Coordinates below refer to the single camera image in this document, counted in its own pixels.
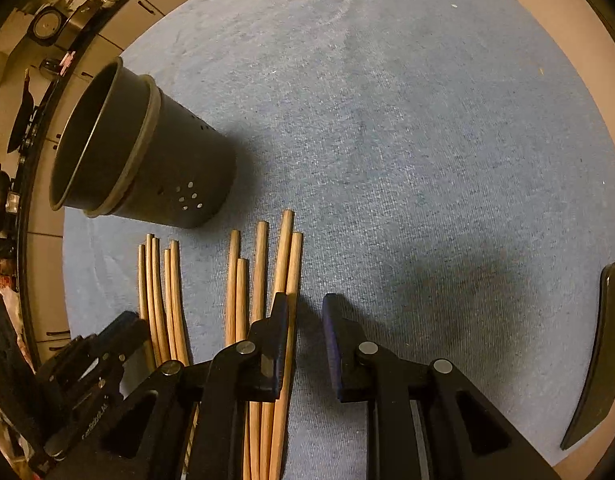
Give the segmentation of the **wooden chopstick ten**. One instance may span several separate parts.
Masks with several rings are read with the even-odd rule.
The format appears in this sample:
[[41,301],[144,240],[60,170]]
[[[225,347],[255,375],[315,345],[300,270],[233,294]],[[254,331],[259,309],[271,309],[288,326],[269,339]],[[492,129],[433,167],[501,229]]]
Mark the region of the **wooden chopstick ten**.
[[296,317],[301,278],[302,242],[303,235],[301,233],[295,232],[292,234],[286,285],[288,330],[283,388],[282,391],[280,391],[280,397],[276,401],[274,408],[270,468],[268,468],[268,478],[273,480],[280,480],[280,478],[282,478],[284,446],[292,384],[292,367],[294,367],[294,347],[296,346]]

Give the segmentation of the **black frying pan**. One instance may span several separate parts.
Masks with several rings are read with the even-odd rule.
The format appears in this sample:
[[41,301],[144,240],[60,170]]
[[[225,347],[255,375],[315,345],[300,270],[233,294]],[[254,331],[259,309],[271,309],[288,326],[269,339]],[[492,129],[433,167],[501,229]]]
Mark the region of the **black frying pan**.
[[34,112],[34,99],[30,91],[30,73],[29,70],[24,71],[22,97],[19,110],[17,112],[12,132],[10,133],[7,153],[10,154],[18,151],[23,144],[24,137],[28,130],[31,117]]

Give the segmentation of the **rice cooker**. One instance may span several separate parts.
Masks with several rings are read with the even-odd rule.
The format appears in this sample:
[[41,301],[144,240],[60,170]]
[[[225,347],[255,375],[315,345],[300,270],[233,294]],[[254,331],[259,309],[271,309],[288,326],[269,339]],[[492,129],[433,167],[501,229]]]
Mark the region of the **rice cooker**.
[[102,0],[86,0],[67,15],[56,6],[44,6],[35,14],[26,36],[42,47],[69,51],[101,8]]

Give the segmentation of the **wooden chopstick nine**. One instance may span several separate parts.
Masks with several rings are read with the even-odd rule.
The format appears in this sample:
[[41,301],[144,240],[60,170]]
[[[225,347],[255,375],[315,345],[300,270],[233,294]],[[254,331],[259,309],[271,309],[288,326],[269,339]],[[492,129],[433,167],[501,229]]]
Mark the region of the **wooden chopstick nine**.
[[[283,211],[282,224],[280,225],[280,238],[278,239],[277,245],[271,306],[274,306],[274,300],[277,292],[284,292],[286,290],[293,224],[294,212],[290,209],[285,209]],[[273,444],[274,411],[275,403],[262,404],[260,478],[263,480],[271,479],[270,469]]]

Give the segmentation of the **wooden chopstick four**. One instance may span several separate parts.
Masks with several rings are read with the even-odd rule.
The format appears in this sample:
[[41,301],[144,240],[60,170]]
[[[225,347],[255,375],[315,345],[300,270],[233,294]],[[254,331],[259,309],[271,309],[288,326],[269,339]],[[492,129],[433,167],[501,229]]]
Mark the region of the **wooden chopstick four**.
[[163,271],[164,271],[164,297],[166,297],[166,329],[168,330],[168,341],[170,359],[178,359],[178,349],[176,349],[176,333],[174,327],[173,304],[172,304],[172,276],[171,276],[171,251],[169,248],[163,252]]

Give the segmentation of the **wooden chopstick eight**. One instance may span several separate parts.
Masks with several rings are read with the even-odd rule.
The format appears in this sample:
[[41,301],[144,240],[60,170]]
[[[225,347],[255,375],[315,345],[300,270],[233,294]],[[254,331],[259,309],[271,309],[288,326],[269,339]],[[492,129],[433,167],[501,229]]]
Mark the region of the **wooden chopstick eight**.
[[[252,304],[250,322],[254,323],[264,318],[265,287],[268,282],[266,268],[268,267],[268,222],[259,221],[257,225],[257,244],[254,253],[254,270],[252,285]],[[261,404],[252,402],[249,406],[249,443],[250,472],[252,479],[261,479],[260,449],[261,449]]]

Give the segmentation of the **blue towel mat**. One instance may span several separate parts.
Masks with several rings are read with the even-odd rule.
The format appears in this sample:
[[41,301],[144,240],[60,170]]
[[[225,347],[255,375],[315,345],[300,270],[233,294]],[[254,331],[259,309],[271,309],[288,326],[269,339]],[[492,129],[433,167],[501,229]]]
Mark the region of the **blue towel mat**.
[[227,249],[303,234],[289,479],[361,479],[365,411],[328,376],[321,302],[458,368],[562,474],[615,260],[615,43],[585,0],[188,0],[123,53],[232,139],[238,174],[182,251],[194,357],[223,343]]

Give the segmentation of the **wooden chopstick three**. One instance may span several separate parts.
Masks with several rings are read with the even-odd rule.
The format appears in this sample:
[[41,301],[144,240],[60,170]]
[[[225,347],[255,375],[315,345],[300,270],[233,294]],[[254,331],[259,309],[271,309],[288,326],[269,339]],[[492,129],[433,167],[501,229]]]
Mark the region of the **wooden chopstick three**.
[[152,283],[154,283],[158,339],[162,363],[170,360],[166,314],[163,308],[161,285],[160,243],[158,237],[152,240]]

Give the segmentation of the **wooden chopstick five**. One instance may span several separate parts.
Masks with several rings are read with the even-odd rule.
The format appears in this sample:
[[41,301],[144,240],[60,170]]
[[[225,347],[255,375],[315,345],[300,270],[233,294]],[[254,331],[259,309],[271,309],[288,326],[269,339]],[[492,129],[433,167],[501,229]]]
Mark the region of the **wooden chopstick five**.
[[187,334],[185,330],[185,315],[182,298],[182,277],[181,277],[181,258],[180,243],[172,240],[170,243],[171,251],[171,295],[173,302],[173,322],[175,333],[176,354],[178,359],[185,365],[189,365],[189,354],[187,344]]

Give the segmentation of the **black utensil holder cup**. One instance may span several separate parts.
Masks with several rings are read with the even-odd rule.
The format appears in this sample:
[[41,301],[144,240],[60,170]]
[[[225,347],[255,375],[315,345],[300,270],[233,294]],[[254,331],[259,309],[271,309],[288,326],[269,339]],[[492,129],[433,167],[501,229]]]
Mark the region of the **black utensil holder cup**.
[[235,174],[227,136],[114,58],[65,125],[50,206],[193,229],[219,211]]

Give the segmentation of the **wooden chopstick six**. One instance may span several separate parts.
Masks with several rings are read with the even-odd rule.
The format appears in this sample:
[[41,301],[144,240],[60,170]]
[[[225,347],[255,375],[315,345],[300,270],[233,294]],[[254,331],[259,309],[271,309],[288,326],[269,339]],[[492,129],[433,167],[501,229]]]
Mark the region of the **wooden chopstick six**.
[[234,344],[236,336],[236,275],[237,261],[240,254],[240,232],[230,231],[230,246],[228,246],[227,281],[225,298],[225,346]]

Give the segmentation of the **wooden chopstick seven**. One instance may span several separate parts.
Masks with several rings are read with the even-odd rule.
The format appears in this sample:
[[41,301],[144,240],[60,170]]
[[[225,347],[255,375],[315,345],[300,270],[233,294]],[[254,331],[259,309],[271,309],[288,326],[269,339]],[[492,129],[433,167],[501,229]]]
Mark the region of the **wooden chopstick seven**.
[[[237,342],[245,340],[248,333],[248,262],[244,258],[237,259],[236,268],[236,328],[235,339]],[[249,415],[245,412],[244,426],[244,457],[242,457],[242,478],[250,480],[250,457],[249,457]]]

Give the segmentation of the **wooden chopstick two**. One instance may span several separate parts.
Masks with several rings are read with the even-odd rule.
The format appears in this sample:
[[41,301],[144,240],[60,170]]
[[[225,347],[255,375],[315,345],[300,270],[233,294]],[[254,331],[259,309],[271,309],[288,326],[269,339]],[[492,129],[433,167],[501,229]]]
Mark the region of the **wooden chopstick two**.
[[160,344],[158,339],[156,304],[154,283],[152,283],[152,240],[154,236],[151,233],[146,234],[145,240],[145,268],[146,268],[146,292],[148,304],[148,323],[150,328],[150,339],[152,352],[154,352],[155,367],[161,363]]

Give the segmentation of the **black chair back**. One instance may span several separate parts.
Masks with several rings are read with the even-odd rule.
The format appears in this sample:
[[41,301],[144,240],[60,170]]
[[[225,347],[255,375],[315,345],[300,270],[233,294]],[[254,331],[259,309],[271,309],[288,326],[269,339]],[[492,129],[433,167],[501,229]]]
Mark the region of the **black chair back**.
[[560,448],[567,450],[593,431],[615,400],[615,261],[600,274],[599,310],[584,387]]

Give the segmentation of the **wooden chopstick one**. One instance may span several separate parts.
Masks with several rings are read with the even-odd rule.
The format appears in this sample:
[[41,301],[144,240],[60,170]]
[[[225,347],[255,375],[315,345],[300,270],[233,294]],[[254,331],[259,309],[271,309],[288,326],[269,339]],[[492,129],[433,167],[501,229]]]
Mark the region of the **wooden chopstick one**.
[[[148,302],[147,302],[147,274],[146,274],[146,247],[140,244],[137,248],[137,296],[138,313],[140,318],[149,323]],[[148,330],[148,338],[145,342],[146,362],[149,372],[156,368],[154,349],[152,349],[151,330]]]

